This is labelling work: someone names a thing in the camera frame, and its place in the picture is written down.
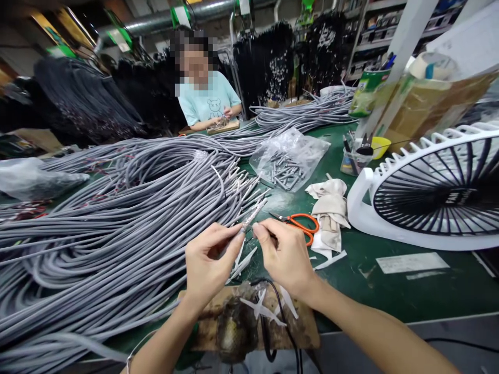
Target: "orange scissors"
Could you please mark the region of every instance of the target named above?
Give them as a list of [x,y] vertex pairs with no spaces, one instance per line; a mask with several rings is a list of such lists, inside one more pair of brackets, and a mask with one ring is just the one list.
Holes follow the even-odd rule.
[[[317,222],[317,220],[312,217],[311,215],[308,215],[308,214],[305,214],[305,213],[298,213],[298,214],[295,214],[295,215],[290,215],[290,216],[287,216],[287,217],[284,217],[284,216],[281,216],[281,215],[278,215],[278,214],[275,214],[275,213],[271,213],[269,212],[272,216],[274,216],[275,218],[277,218],[279,221],[281,222],[285,222],[289,225],[292,225],[292,226],[295,226],[297,227],[298,229],[302,230],[303,233],[305,235],[308,236],[308,242],[307,242],[307,247],[311,246],[312,243],[313,243],[313,234],[315,234],[317,231],[319,231],[319,223]],[[305,218],[308,218],[310,221],[312,221],[312,223],[316,226],[314,229],[309,229],[308,227],[305,227],[303,226],[301,223],[295,221],[295,218],[297,217],[305,217]]]

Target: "desk fan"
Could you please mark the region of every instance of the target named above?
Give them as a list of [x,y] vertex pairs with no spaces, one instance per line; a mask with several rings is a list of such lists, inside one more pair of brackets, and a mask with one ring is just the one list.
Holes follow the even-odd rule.
[[400,151],[360,173],[347,200],[352,226],[431,249],[499,245],[499,121],[433,133]]

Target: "dark hair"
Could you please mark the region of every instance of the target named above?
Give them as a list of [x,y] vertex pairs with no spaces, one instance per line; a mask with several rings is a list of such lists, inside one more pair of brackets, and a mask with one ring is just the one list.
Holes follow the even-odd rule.
[[172,44],[170,50],[179,59],[180,54],[185,51],[187,45],[195,46],[204,52],[205,56],[208,57],[208,63],[212,67],[212,70],[215,71],[218,69],[218,52],[213,50],[213,44],[212,38],[206,36],[203,30],[192,30],[180,25],[175,30],[175,42]]

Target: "rag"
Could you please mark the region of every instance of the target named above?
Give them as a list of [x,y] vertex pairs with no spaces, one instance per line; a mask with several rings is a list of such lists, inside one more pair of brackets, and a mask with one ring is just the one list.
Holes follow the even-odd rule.
[[[307,191],[317,202],[313,206],[312,215],[319,222],[320,229],[313,237],[310,249],[327,258],[316,266],[315,270],[323,269],[346,253],[342,253],[341,228],[350,228],[347,220],[347,204],[344,193],[347,186],[341,179],[329,179],[323,183],[309,185]],[[341,253],[341,256],[332,256],[332,251]]]

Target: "label sticker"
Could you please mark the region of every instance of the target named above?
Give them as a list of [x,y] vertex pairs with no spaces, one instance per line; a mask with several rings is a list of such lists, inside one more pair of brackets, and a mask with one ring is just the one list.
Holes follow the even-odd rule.
[[449,265],[435,252],[381,257],[376,261],[385,274],[449,268]]

